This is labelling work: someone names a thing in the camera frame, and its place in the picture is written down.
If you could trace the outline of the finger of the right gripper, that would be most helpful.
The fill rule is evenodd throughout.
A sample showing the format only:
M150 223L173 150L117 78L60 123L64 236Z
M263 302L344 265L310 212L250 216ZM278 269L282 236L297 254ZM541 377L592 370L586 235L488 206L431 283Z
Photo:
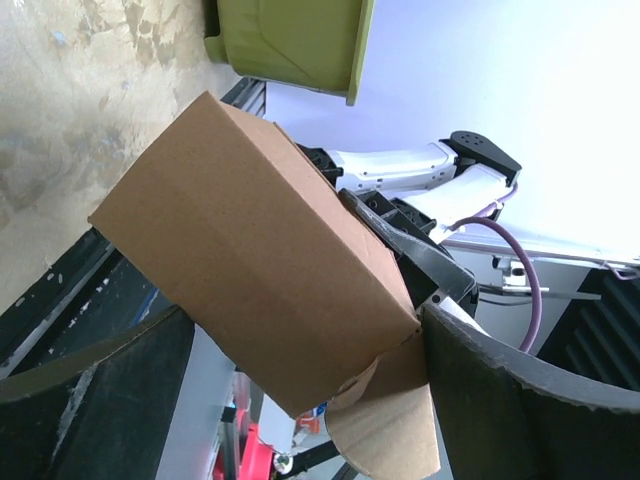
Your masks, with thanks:
M438 296L450 298L464 310L477 308L473 273L429 237L436 226L434 219L377 190L355 193L343 188L338 197L393 252L414 307Z

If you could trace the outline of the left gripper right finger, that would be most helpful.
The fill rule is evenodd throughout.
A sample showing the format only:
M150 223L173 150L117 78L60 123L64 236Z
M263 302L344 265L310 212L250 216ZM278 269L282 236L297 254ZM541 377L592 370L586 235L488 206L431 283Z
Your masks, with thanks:
M639 395L563 370L426 303L427 375L457 479L636 479Z

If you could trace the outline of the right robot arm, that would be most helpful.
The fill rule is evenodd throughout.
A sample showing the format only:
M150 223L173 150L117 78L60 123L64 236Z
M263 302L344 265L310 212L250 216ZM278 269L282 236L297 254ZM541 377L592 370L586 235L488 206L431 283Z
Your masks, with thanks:
M517 191L518 162L470 131L455 131L417 150L300 149L337 191L349 192L391 249L413 306L449 297L475 314L475 277L443 243L460 220L498 218Z

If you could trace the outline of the brown cardboard box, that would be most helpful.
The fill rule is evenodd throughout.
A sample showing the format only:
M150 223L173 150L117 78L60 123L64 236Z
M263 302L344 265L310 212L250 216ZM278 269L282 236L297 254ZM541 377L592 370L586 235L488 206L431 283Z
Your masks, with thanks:
M440 467L392 252L275 124L201 94L90 217L289 416L373 479Z

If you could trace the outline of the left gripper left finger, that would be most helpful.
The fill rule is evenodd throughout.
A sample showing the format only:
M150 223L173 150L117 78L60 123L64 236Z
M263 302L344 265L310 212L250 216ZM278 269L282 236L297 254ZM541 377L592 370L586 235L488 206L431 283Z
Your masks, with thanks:
M194 332L173 306L117 337L3 379L2 478L154 478Z

